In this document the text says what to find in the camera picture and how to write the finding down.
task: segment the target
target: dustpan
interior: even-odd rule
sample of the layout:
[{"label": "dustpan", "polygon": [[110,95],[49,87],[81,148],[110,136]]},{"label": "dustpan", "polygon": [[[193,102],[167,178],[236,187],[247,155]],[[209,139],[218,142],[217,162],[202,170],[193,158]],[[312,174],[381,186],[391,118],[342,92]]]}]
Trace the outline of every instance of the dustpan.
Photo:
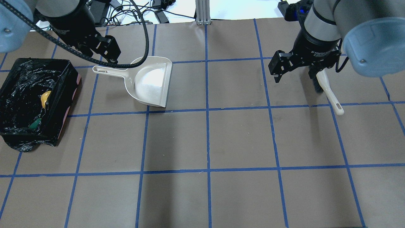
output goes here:
[{"label": "dustpan", "polygon": [[166,107],[173,63],[165,57],[148,56],[138,67],[119,70],[94,66],[93,72],[124,78],[128,94],[145,105]]}]

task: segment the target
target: tile floor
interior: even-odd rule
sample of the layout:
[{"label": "tile floor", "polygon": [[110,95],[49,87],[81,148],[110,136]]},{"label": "tile floor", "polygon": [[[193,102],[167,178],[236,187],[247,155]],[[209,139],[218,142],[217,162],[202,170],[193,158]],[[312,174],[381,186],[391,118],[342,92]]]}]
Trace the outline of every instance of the tile floor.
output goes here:
[{"label": "tile floor", "polygon": [[[19,57],[70,59],[83,76],[57,147],[18,153],[0,140],[1,228],[405,226],[404,72],[329,70],[336,116],[307,69],[279,84],[268,73],[297,23],[148,29],[150,54],[174,62],[166,109],[36,33],[0,54],[0,82]],[[116,37],[120,63],[142,55],[140,26],[100,32]]]}]

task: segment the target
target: black hose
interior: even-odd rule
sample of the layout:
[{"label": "black hose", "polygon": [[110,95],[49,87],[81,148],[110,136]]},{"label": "black hose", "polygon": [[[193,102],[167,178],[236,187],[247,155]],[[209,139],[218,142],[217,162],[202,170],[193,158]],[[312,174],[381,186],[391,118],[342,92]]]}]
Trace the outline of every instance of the black hose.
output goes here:
[{"label": "black hose", "polygon": [[135,2],[133,0],[130,0],[131,3],[135,6],[137,13],[139,14],[139,17],[141,18],[142,21],[142,25],[143,25],[143,30],[145,32],[145,39],[146,39],[146,45],[145,45],[145,54],[143,55],[142,59],[139,60],[139,62],[134,63],[134,64],[114,64],[114,63],[109,63],[109,62],[103,62],[91,57],[88,57],[74,49],[72,49],[71,47],[69,47],[68,45],[62,43],[61,41],[53,38],[51,35],[49,35],[47,32],[43,31],[40,27],[36,26],[34,24],[34,22],[32,22],[30,19],[28,19],[24,14],[22,14],[20,11],[18,11],[15,7],[13,7],[10,3],[8,3],[5,0],[0,0],[0,4],[3,5],[6,9],[8,9],[10,12],[12,12],[14,15],[16,15],[19,19],[21,19],[23,22],[25,22],[27,25],[29,25],[31,28],[33,28],[35,31],[37,31],[39,34],[41,34],[43,37],[45,37],[46,39],[50,40],[51,42],[55,43],[56,45],[58,45],[59,47],[65,49],[66,51],[84,59],[87,60],[89,62],[98,64],[98,65],[103,65],[106,67],[113,67],[113,68],[134,68],[134,67],[138,67],[140,66],[142,63],[145,62],[148,53],[149,53],[149,36],[148,36],[148,31],[146,28],[146,23],[145,20],[143,19],[143,16],[138,8],[138,6],[135,4]]}]

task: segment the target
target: yellow object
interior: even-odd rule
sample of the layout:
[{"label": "yellow object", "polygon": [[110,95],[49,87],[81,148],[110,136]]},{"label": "yellow object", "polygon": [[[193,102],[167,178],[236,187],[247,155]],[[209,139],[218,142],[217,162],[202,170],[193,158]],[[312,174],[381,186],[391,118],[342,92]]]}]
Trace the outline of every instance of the yellow object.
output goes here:
[{"label": "yellow object", "polygon": [[49,94],[51,94],[51,91],[47,91],[47,92],[45,92],[44,94],[41,95],[41,103],[42,103],[43,108],[45,108],[45,103],[47,102]]}]

